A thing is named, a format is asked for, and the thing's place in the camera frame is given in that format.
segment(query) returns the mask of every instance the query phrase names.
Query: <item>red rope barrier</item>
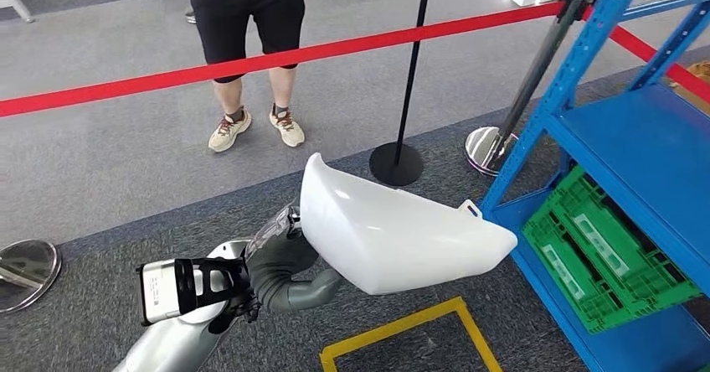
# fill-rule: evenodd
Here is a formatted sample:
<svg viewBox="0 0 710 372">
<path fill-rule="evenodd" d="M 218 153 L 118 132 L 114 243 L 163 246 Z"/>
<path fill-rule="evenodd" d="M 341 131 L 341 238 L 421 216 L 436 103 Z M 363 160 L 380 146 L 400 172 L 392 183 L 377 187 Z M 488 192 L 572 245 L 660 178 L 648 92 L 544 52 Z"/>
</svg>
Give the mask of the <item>red rope barrier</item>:
<svg viewBox="0 0 710 372">
<path fill-rule="evenodd" d="M 645 62 L 651 60 L 653 55 L 656 54 L 656 50 L 653 49 L 653 47 L 621 26 L 616 26 L 614 28 L 611 32 L 610 38 L 613 39 L 618 45 L 626 48 L 632 54 L 643 59 Z M 683 69 L 679 64 L 671 65 L 666 74 L 694 95 L 710 102 L 710 85 Z"/>
<path fill-rule="evenodd" d="M 240 75 L 257 70 L 266 70 L 282 65 L 300 64 L 316 59 L 331 58 L 371 49 L 412 43 L 414 41 L 434 39 L 446 35 L 502 26 L 504 24 L 519 23 L 534 18 L 553 16 L 559 12 L 561 7 L 561 2 L 545 3 L 539 6 L 463 18 L 419 28 L 407 28 L 355 39 L 346 39 L 216 65 L 203 65 L 155 75 L 101 83 L 98 85 L 43 93 L 35 96 L 13 98 L 0 101 L 0 116 L 11 116 L 51 108 L 60 108 L 62 106 L 72 106 L 88 101 L 128 96 L 144 91 L 160 90 L 176 85 L 185 85 L 187 83 L 211 80 L 229 75 Z"/>
</svg>

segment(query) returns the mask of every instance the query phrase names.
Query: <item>blue shelving rack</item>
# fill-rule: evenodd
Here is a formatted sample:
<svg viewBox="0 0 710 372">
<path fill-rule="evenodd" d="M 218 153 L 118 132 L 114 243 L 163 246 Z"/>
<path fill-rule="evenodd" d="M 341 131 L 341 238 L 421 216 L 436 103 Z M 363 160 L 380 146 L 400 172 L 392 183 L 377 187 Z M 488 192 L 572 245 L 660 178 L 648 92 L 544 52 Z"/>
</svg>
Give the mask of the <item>blue shelving rack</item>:
<svg viewBox="0 0 710 372">
<path fill-rule="evenodd" d="M 570 343 L 593 371 L 695 372 L 710 364 L 710 336 L 682 306 L 590 334 L 521 229 L 573 158 L 638 226 L 710 295 L 710 117 L 659 78 L 710 23 L 710 0 L 598 0 L 481 203 L 486 218 L 516 232 L 512 257 Z M 620 21 L 693 4 L 679 28 L 622 94 L 583 106 L 574 90 Z M 500 204 L 537 140 L 560 146 L 558 176 Z"/>
</svg>

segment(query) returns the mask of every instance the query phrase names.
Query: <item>white curved panel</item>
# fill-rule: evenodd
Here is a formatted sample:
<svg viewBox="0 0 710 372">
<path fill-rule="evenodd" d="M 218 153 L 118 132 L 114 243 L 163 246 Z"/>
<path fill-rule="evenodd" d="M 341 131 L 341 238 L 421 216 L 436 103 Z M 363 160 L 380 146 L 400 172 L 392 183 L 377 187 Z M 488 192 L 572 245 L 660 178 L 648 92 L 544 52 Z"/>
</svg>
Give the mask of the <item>white curved panel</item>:
<svg viewBox="0 0 710 372">
<path fill-rule="evenodd" d="M 468 209 L 337 171 L 318 153 L 303 177 L 301 226 L 323 259 L 368 294 L 484 273 L 517 244 Z"/>
</svg>

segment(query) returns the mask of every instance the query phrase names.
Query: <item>yellow square marking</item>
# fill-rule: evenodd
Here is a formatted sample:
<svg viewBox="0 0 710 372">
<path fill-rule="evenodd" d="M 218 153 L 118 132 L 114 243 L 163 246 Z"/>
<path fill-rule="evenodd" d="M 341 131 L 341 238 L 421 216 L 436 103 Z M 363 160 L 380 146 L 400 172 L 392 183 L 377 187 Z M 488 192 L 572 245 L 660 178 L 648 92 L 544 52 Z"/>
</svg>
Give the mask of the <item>yellow square marking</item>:
<svg viewBox="0 0 710 372">
<path fill-rule="evenodd" d="M 452 312 L 456 312 L 456 314 L 459 315 L 459 319 L 461 319 L 461 322 L 464 324 L 466 332 L 468 332 L 469 337 L 471 337 L 473 345 L 476 346 L 478 354 L 481 355 L 483 363 L 486 364 L 488 370 L 491 372 L 502 372 L 500 365 L 498 365 L 496 361 L 496 357 L 493 356 L 491 349 L 488 348 L 486 340 L 483 338 L 481 331 L 478 330 L 476 323 L 473 322 L 473 317 L 468 312 L 466 303 L 461 297 L 452 298 L 433 307 L 428 307 L 404 318 L 397 319 L 394 322 L 387 323 L 379 328 L 358 334 L 351 338 L 346 338 L 343 341 L 325 347 L 321 351 L 323 370 L 325 372 L 337 372 L 335 367 L 336 357 L 350 353 L 356 349 L 361 349 L 366 345 L 377 343 L 378 341 L 402 333 L 420 324 L 441 318 Z"/>
</svg>

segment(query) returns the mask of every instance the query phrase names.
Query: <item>green basket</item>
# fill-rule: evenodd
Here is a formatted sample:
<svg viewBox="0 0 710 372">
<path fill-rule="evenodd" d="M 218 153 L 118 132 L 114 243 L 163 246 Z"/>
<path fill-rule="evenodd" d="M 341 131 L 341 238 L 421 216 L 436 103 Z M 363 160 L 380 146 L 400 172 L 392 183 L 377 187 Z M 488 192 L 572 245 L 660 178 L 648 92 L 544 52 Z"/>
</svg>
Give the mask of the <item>green basket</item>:
<svg viewBox="0 0 710 372">
<path fill-rule="evenodd" d="M 549 203 L 594 266 L 630 294 L 624 303 L 637 316 L 700 295 L 581 167 L 555 189 Z"/>
<path fill-rule="evenodd" d="M 634 318 L 554 214 L 538 212 L 523 234 L 585 328 L 598 333 Z"/>
<path fill-rule="evenodd" d="M 591 333 L 700 295 L 579 166 L 558 184 L 522 232 Z M 575 287 L 569 286 L 569 278 L 563 277 L 564 271 L 546 257 L 542 249 L 545 245 L 555 249 L 575 283 L 583 291 L 587 287 L 584 292 L 597 287 L 597 295 L 618 302 L 617 306 L 609 307 L 605 302 L 596 311 L 585 309 L 574 295 Z M 589 276 L 592 286 L 585 286 Z M 601 302 L 596 298 L 594 303 Z"/>
</svg>

